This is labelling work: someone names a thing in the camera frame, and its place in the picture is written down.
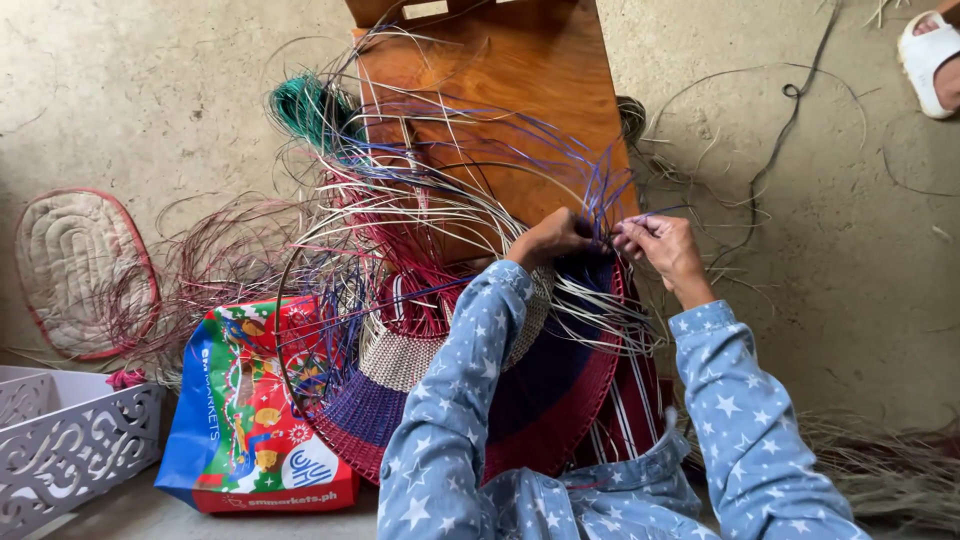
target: white slipper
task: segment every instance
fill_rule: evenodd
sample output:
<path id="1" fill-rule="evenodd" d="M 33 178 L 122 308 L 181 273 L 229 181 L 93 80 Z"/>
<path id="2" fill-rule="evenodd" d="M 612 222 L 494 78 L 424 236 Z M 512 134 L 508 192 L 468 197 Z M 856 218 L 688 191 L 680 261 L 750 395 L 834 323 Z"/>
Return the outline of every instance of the white slipper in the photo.
<path id="1" fill-rule="evenodd" d="M 925 17 L 937 23 L 933 32 L 914 36 L 913 31 Z M 920 107 L 930 118 L 941 120 L 953 115 L 940 105 L 933 89 L 933 74 L 952 56 L 960 53 L 960 33 L 948 25 L 938 12 L 921 13 L 906 25 L 898 41 L 900 63 L 920 99 Z"/>

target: colorful shopping bag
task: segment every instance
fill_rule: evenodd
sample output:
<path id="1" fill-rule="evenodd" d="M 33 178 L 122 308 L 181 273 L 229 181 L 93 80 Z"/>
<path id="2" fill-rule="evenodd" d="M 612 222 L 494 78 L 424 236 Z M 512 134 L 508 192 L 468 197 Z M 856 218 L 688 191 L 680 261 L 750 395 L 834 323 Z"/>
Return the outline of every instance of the colorful shopping bag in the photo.
<path id="1" fill-rule="evenodd" d="M 303 421 L 298 391 L 322 396 L 338 352 L 317 337 L 324 310 L 291 298 L 211 310 L 183 354 L 177 413 L 155 486 L 201 512 L 332 510 L 354 504 L 359 476 Z"/>

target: sleeve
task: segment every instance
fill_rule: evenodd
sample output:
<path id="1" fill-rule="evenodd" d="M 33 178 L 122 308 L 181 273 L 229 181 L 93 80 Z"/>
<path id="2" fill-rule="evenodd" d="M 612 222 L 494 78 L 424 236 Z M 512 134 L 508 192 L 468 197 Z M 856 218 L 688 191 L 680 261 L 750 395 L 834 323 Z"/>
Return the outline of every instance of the sleeve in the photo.
<path id="1" fill-rule="evenodd" d="M 760 370 L 754 336 L 727 303 L 685 311 L 670 329 L 724 538 L 867 538 L 813 472 L 786 390 Z"/>
<path id="2" fill-rule="evenodd" d="M 407 397 L 383 455 L 378 537 L 493 538 L 492 503 L 477 491 L 487 420 L 533 291 L 522 267 L 501 260 L 460 296 L 450 335 Z"/>

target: hand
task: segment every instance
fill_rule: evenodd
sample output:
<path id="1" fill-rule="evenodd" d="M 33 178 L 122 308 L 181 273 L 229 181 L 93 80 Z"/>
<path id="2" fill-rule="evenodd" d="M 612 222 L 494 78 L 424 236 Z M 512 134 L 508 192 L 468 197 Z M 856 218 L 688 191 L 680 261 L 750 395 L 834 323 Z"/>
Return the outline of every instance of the hand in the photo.
<path id="1" fill-rule="evenodd" d="M 641 215 L 613 226 L 613 247 L 633 260 L 644 256 L 660 272 L 667 290 L 677 295 L 684 309 L 714 302 L 707 272 L 690 230 L 679 217 Z"/>
<path id="2" fill-rule="evenodd" d="M 577 233 L 577 215 L 561 208 L 543 218 L 536 227 L 520 235 L 507 253 L 507 260 L 527 272 L 554 258 L 586 249 L 590 239 Z"/>

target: right hand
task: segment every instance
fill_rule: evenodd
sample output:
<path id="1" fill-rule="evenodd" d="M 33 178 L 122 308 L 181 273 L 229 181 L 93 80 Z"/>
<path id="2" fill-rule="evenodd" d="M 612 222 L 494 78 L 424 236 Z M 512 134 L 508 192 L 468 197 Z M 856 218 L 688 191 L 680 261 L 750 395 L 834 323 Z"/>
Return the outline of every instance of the right hand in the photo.
<path id="1" fill-rule="evenodd" d="M 632 260 L 646 256 L 684 309 L 716 300 L 688 220 L 641 215 L 617 223 L 613 232 L 613 247 Z"/>

